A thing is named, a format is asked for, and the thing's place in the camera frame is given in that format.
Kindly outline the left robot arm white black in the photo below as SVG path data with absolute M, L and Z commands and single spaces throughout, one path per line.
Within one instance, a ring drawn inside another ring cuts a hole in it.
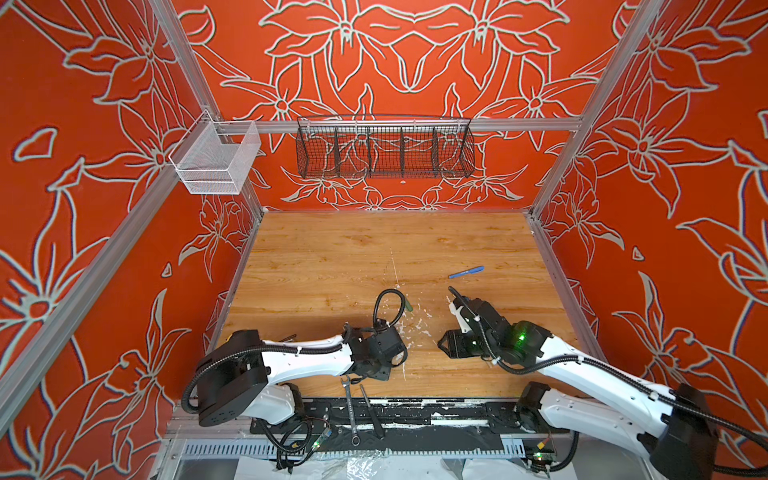
M 396 325 L 411 309 L 400 290 L 388 288 L 375 301 L 369 327 L 346 324 L 339 335 L 304 342 L 268 341 L 256 329 L 238 330 L 197 363 L 180 406 L 202 427 L 242 416 L 278 425 L 300 414 L 295 380 L 387 381 L 408 358 Z

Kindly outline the blue pen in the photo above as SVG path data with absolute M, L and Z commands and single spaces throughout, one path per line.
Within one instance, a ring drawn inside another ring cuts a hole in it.
M 448 276 L 448 279 L 456 279 L 468 275 L 475 275 L 478 273 L 482 273 L 485 270 L 484 266 L 476 266 L 473 268 L 465 269 L 459 272 L 452 273 Z

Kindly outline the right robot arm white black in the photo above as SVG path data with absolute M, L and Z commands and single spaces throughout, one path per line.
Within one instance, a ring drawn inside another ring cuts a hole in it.
M 480 358 L 505 372 L 540 373 L 584 393 L 567 395 L 529 383 L 516 403 L 521 427 L 570 430 L 611 443 L 648 461 L 666 479 L 710 479 L 714 474 L 764 478 L 767 469 L 716 462 L 722 429 L 759 446 L 765 439 L 712 414 L 705 395 L 687 385 L 672 389 L 626 373 L 529 321 L 510 323 L 487 301 L 455 288 L 450 312 L 459 326 L 438 343 L 452 359 Z

